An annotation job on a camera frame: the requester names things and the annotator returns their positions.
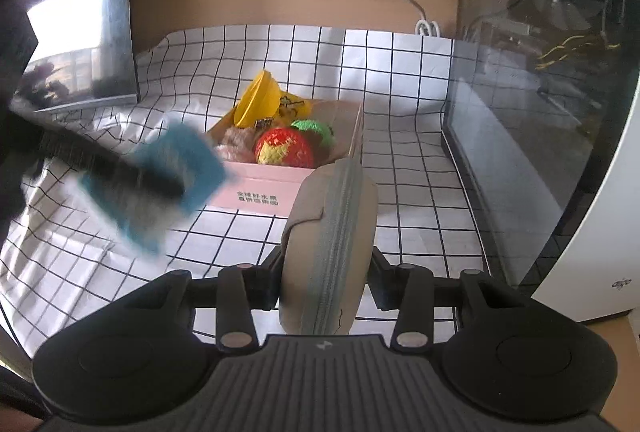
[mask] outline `white grid backdrop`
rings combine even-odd
[[[451,41],[312,26],[220,26],[175,32],[138,57],[142,100],[128,108],[59,115],[118,152],[154,138],[167,120],[204,132],[233,107],[263,68],[282,88],[316,99],[364,102],[362,164],[378,183],[376,245],[391,263],[439,277],[482,268],[478,235],[453,164],[440,148]],[[64,326],[173,269],[212,277],[222,266],[258,263],[279,243],[283,218],[206,205],[168,233],[167,255],[132,255],[70,191],[75,171],[52,161],[24,184],[28,208],[0,256],[0,297],[29,354]],[[398,312],[379,311],[366,289],[352,333],[388,340]],[[258,336],[281,332],[277,311],[254,312]],[[215,340],[215,310],[195,331]],[[436,310],[436,340],[454,333]]]

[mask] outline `glass enclosure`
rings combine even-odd
[[[492,273],[511,285],[540,283],[610,164],[638,80],[636,11],[460,0],[444,133]]]

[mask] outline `pink box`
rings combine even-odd
[[[364,120],[362,103],[341,100],[311,102],[311,118],[329,124],[334,130],[336,145],[331,161],[346,156],[359,157]],[[220,141],[233,125],[235,109],[207,132],[214,141]],[[312,168],[230,161],[225,166],[232,178],[210,199],[211,205],[281,217],[289,217],[300,184],[314,171]]]

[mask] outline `yellow bowl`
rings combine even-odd
[[[253,127],[255,122],[275,118],[280,108],[280,87],[271,73],[262,70],[242,95],[234,114],[234,125],[240,129]]]

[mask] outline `knitted fruit toy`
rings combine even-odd
[[[295,127],[300,131],[318,133],[322,137],[321,144],[324,147],[333,147],[334,145],[334,132],[326,123],[318,122],[317,120],[295,120],[291,123],[291,127]]]
[[[314,168],[314,153],[302,132],[276,127],[264,133],[255,146],[255,161],[261,165]]]
[[[238,129],[237,127],[230,127],[225,131],[225,135],[216,150],[219,157],[225,161],[253,163],[255,138],[256,133],[252,128]]]

